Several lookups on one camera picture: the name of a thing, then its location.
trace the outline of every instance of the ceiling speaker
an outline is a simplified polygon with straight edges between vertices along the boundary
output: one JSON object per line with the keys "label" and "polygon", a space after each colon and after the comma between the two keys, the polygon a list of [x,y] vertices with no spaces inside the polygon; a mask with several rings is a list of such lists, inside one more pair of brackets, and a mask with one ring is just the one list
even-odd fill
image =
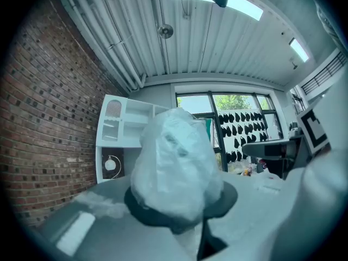
{"label": "ceiling speaker", "polygon": [[173,27],[171,27],[170,25],[163,24],[161,27],[158,28],[157,32],[161,38],[169,39],[173,36],[174,30]]}

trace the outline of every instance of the translucent plastic bag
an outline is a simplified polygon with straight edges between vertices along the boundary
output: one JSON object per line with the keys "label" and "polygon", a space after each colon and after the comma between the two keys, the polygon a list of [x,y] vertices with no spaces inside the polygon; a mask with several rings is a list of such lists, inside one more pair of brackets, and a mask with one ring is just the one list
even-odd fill
{"label": "translucent plastic bag", "polygon": [[140,142],[130,179],[138,202],[172,218],[200,220],[223,188],[204,121],[171,109],[149,122]]}

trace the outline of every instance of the white cord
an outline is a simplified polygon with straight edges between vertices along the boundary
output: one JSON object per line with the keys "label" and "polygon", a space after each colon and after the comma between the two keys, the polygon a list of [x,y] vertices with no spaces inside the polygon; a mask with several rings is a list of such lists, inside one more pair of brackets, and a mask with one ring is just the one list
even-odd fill
{"label": "white cord", "polygon": [[111,179],[115,179],[115,178],[120,174],[120,172],[121,172],[121,169],[122,169],[121,161],[119,160],[118,157],[113,156],[112,154],[110,154],[109,157],[114,157],[114,158],[116,158],[116,159],[119,161],[119,164],[120,164],[120,170],[118,171],[118,173],[117,173],[114,177],[111,178]]}

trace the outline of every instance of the window frame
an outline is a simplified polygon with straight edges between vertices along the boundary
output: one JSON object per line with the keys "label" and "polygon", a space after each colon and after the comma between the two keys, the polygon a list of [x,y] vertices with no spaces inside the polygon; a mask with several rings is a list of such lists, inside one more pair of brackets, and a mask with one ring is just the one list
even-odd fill
{"label": "window frame", "polygon": [[[225,143],[223,141],[223,135],[222,135],[222,129],[221,129],[221,125],[220,125],[219,115],[218,115],[218,111],[216,109],[216,105],[215,105],[215,101],[214,101],[214,97],[213,96],[215,96],[215,95],[251,96],[253,98],[254,102],[255,102],[256,107],[259,109],[259,112],[260,112],[260,114],[262,116],[262,119],[264,121],[266,130],[268,129],[268,125],[267,125],[267,120],[266,120],[265,115],[274,114],[276,119],[277,119],[277,121],[278,121],[278,126],[279,126],[279,129],[280,129],[279,137],[280,137],[280,139],[284,138],[283,129],[282,129],[279,117],[278,117],[278,113],[276,111],[275,105],[274,105],[270,95],[257,94],[257,93],[248,93],[248,92],[212,92],[212,91],[207,91],[207,92],[189,92],[189,93],[176,93],[175,92],[176,107],[178,107],[178,97],[189,97],[189,96],[199,96],[199,95],[203,95],[203,96],[208,96],[209,97],[210,106],[212,107],[213,112],[196,113],[196,114],[193,114],[193,115],[196,118],[211,118],[211,119],[213,119],[215,121],[216,134],[217,134],[217,140],[219,142],[219,148],[214,148],[214,152],[215,152],[215,154],[217,154],[217,153],[221,154],[222,170],[224,172],[228,171]],[[267,98],[268,101],[271,104],[271,108],[272,109],[270,109],[270,110],[263,110],[261,108],[261,105],[260,105],[259,100],[257,98],[258,96]]]}

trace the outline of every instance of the ceiling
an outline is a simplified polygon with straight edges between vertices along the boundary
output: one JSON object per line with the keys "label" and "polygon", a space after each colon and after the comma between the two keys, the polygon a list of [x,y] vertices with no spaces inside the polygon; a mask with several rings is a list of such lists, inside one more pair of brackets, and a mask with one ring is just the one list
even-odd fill
{"label": "ceiling", "polygon": [[[88,1],[107,32],[92,1]],[[292,38],[303,44],[312,63],[320,64],[318,60],[334,50],[316,16],[313,0],[250,0],[264,10],[260,21],[197,0],[103,1],[114,25],[113,33],[122,40],[114,50],[117,55],[121,46],[126,50],[139,77],[146,74],[160,81],[165,74],[186,73],[194,78],[198,73],[212,73],[281,89],[296,76],[294,65],[307,65],[289,46]],[[71,14],[69,5],[63,4]],[[81,8],[79,11],[91,27]],[[171,38],[158,38],[154,15],[158,16],[158,25],[173,27]]]}

